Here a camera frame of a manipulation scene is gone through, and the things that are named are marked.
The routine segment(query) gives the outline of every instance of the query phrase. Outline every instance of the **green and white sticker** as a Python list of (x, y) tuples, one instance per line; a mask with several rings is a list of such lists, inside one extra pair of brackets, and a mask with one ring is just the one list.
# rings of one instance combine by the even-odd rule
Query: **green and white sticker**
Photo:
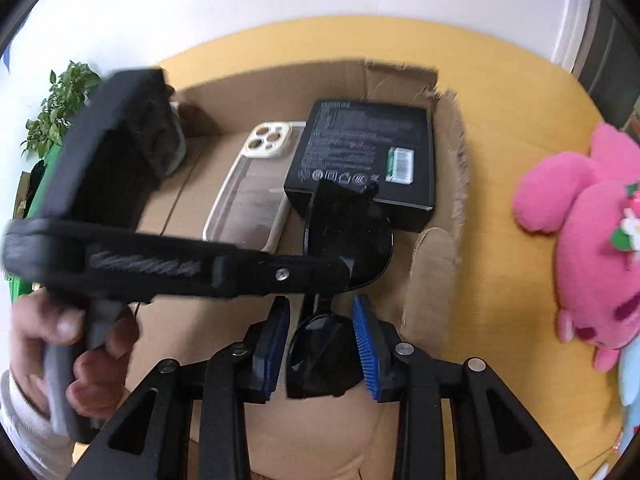
[(394, 184), (411, 184), (414, 181), (414, 150), (389, 148), (386, 156), (386, 179)]

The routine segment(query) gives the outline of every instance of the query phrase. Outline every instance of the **green plant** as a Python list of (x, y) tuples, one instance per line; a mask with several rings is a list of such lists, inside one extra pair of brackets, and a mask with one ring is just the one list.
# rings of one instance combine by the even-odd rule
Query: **green plant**
[(66, 70), (56, 77), (49, 74), (51, 94), (42, 101), (42, 110), (36, 120), (27, 121), (25, 152), (35, 152), (42, 158), (54, 144), (62, 146), (65, 132), (71, 126), (70, 119), (86, 103), (86, 98), (100, 83), (100, 76), (87, 63), (69, 62)]

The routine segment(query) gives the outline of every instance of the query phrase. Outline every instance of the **silver screw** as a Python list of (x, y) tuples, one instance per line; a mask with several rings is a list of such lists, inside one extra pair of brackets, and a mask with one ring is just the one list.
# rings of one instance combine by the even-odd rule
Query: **silver screw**
[(158, 363), (158, 371), (161, 374), (171, 374), (178, 368), (178, 361), (175, 359), (164, 359)]
[(414, 353), (414, 346), (409, 343), (398, 343), (396, 345), (396, 353), (400, 355), (411, 355)]
[(478, 359), (474, 357), (473, 359), (469, 359), (469, 362), (466, 364), (470, 370), (475, 372), (484, 372), (486, 369), (486, 363), (482, 361), (482, 359)]
[(276, 270), (276, 280), (279, 282), (283, 282), (289, 277), (289, 269), (285, 269), (284, 267)]
[(246, 346), (244, 346), (243, 343), (235, 343), (231, 350), (231, 354), (235, 356), (244, 355), (247, 352), (248, 350), (246, 349)]

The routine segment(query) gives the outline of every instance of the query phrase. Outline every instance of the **pink plush toy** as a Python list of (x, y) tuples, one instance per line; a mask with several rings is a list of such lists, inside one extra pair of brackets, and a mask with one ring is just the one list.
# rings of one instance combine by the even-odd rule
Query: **pink plush toy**
[(564, 152), (524, 174), (513, 197), (527, 231), (559, 231), (556, 332), (597, 347), (608, 371), (640, 332), (640, 148), (610, 124), (591, 137), (591, 156)]

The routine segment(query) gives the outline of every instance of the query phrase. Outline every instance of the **black sunglasses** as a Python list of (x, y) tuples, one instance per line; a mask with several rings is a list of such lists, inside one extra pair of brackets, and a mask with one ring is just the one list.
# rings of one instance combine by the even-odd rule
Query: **black sunglasses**
[[(391, 260), (393, 233), (373, 201), (377, 191), (377, 185), (356, 192), (321, 180), (309, 203), (305, 254), (340, 258), (351, 271), (345, 292), (376, 280)], [(363, 379), (353, 322), (334, 314), (331, 302), (331, 297), (305, 295), (289, 346), (291, 399), (339, 397)]]

